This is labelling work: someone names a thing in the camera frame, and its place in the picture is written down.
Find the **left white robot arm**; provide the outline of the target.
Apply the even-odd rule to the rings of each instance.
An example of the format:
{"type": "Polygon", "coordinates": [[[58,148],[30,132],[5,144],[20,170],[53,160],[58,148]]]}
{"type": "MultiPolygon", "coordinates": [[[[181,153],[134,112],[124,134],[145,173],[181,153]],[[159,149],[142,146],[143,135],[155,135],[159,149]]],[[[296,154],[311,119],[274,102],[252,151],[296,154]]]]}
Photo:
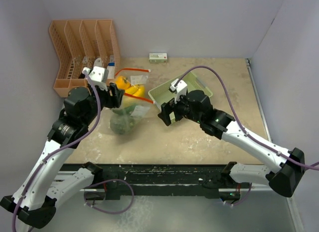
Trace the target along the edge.
{"type": "Polygon", "coordinates": [[[69,91],[27,179],[13,195],[0,201],[1,207],[12,213],[12,231],[16,231],[16,220],[32,229],[45,227],[58,207],[78,190],[88,186],[97,188],[102,184],[102,168],[88,162],[57,186],[51,185],[66,159],[97,127],[102,109],[119,108],[124,94],[125,91],[117,88],[115,83],[105,88],[94,85],[69,91]]]}

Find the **yellow banana bunch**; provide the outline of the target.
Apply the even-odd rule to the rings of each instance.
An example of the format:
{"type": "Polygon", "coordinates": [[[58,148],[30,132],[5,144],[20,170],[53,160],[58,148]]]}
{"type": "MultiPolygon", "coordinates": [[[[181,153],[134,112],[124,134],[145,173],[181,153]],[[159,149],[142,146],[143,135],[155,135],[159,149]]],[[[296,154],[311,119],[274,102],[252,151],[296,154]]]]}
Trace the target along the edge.
{"type": "Polygon", "coordinates": [[[145,96],[145,86],[143,84],[132,85],[125,90],[125,93],[133,95],[135,97],[144,97],[145,96]]]}

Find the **orange bell pepper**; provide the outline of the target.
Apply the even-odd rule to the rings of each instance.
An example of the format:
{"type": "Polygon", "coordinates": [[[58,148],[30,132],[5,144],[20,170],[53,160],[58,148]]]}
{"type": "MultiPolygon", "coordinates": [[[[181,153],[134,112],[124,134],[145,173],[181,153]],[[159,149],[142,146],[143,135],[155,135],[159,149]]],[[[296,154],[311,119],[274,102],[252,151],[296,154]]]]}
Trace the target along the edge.
{"type": "Polygon", "coordinates": [[[127,90],[131,87],[129,80],[124,76],[117,77],[115,83],[119,89],[127,90]]]}

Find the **green netted melon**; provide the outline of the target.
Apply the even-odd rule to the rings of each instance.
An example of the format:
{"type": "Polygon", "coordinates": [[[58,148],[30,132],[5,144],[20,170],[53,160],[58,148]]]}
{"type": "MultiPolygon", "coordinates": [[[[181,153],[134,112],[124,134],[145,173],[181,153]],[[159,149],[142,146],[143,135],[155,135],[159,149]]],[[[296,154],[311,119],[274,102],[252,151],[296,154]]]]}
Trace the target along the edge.
{"type": "Polygon", "coordinates": [[[117,135],[128,134],[135,125],[136,121],[130,115],[113,114],[110,118],[110,129],[117,135]]]}

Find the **clear orange-zip bag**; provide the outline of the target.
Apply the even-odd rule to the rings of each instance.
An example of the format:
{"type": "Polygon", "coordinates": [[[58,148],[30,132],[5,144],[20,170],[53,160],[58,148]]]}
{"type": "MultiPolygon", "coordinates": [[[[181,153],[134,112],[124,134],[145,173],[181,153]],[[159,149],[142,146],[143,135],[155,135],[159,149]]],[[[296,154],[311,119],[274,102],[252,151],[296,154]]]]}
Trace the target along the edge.
{"type": "Polygon", "coordinates": [[[125,94],[121,106],[111,110],[110,129],[116,135],[129,134],[146,116],[153,103],[147,98],[125,94]]]}
{"type": "Polygon", "coordinates": [[[131,86],[143,84],[146,87],[146,83],[148,82],[149,74],[151,73],[151,71],[151,69],[126,67],[115,73],[114,80],[116,80],[116,78],[119,76],[124,76],[129,80],[131,86]]]}

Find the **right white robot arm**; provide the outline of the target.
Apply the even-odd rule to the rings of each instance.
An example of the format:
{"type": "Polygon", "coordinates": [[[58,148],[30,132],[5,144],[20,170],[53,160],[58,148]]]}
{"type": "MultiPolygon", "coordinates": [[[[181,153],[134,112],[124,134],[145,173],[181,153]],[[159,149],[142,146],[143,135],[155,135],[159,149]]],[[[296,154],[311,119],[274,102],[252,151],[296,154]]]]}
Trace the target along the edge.
{"type": "Polygon", "coordinates": [[[199,124],[208,135],[244,150],[262,162],[262,165],[245,165],[230,162],[223,170],[222,183],[228,188],[238,183],[268,185],[277,194],[290,198],[297,188],[305,169],[302,150],[289,150],[275,145],[248,129],[240,128],[230,114],[214,108],[209,97],[201,90],[182,95],[178,101],[171,99],[160,107],[158,117],[169,126],[170,114],[175,120],[186,118],[199,124]]]}

